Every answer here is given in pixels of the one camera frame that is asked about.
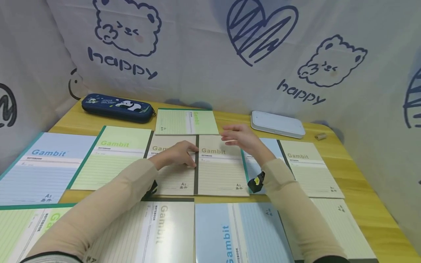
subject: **fabric backdrop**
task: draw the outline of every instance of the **fabric backdrop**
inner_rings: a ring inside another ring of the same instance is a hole
[[[292,116],[336,132],[421,253],[420,1],[47,2],[0,1],[18,109],[0,169],[76,101],[74,76],[78,96]]]

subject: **lined notebook cover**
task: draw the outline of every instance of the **lined notebook cover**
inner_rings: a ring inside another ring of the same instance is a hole
[[[213,111],[158,109],[156,135],[219,134]]]
[[[241,150],[218,135],[199,136],[198,194],[249,196]]]
[[[320,210],[351,262],[378,262],[343,199],[311,198],[311,200]],[[288,222],[284,221],[284,227],[294,259],[303,260],[294,232]]]
[[[196,204],[196,263],[291,263],[293,256],[270,203]]]
[[[280,141],[295,179],[309,197],[345,198],[312,143]]]
[[[94,141],[41,133],[0,176],[0,206],[57,204]]]
[[[276,158],[279,158],[279,159],[281,159],[282,161],[285,162],[284,156],[282,155],[282,152],[281,152],[281,149],[279,147],[277,139],[260,138],[260,140],[275,155]],[[249,180],[251,180],[253,178],[256,178],[257,175],[259,175],[261,173],[261,168],[260,168],[259,164],[256,162],[256,160],[253,158],[253,156],[251,156],[250,154],[248,154],[247,152],[245,152],[243,150],[242,150],[242,154],[243,154],[243,157],[244,157],[246,175],[247,175],[247,182],[248,182]],[[265,194],[265,193],[266,193],[266,189],[265,189],[265,187],[263,187],[262,190],[260,190],[257,193],[254,193],[254,194]]]
[[[153,135],[147,158],[158,154],[180,141],[188,141],[196,145],[196,136],[156,136]],[[196,153],[190,154],[196,160]],[[195,187],[195,170],[187,165],[169,165],[159,170],[156,179],[156,194],[161,195],[193,195]]]
[[[194,262],[194,202],[139,202],[95,241],[85,263]]]
[[[33,208],[0,210],[0,262],[23,260],[35,242],[73,206],[34,205]]]
[[[104,126],[68,189],[97,190],[144,158],[151,130]]]

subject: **beige sleeve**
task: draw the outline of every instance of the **beige sleeve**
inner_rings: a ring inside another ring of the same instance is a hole
[[[322,214],[295,181],[288,166],[280,159],[263,165],[266,195],[296,234],[304,262],[313,263],[328,256],[346,258]]]
[[[140,201],[157,175],[157,169],[149,160],[133,162],[64,214],[41,236],[27,257],[60,251],[82,259],[104,229]]]

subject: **blue notebook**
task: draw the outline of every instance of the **blue notebook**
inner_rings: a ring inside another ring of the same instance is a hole
[[[196,263],[293,263],[271,203],[195,205]]]
[[[277,139],[272,138],[260,138],[260,140],[263,142],[264,145],[266,145],[267,148],[275,155],[276,158],[280,158],[282,161],[285,162],[285,159],[282,155],[281,149],[279,147],[279,143]],[[247,152],[241,150],[243,153],[243,161],[245,163],[245,170],[246,170],[246,177],[247,182],[251,179],[254,179],[257,177],[258,174],[261,173],[261,168],[256,162],[256,160],[253,158],[253,156],[249,155]],[[262,190],[260,190],[257,193],[253,193],[249,189],[250,194],[266,194],[266,189],[263,186]]]
[[[41,133],[0,176],[0,206],[57,204],[95,138]]]

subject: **pencil case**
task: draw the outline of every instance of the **pencil case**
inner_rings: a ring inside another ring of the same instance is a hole
[[[87,95],[82,108],[88,113],[138,123],[149,122],[155,114],[149,103],[97,93]]]

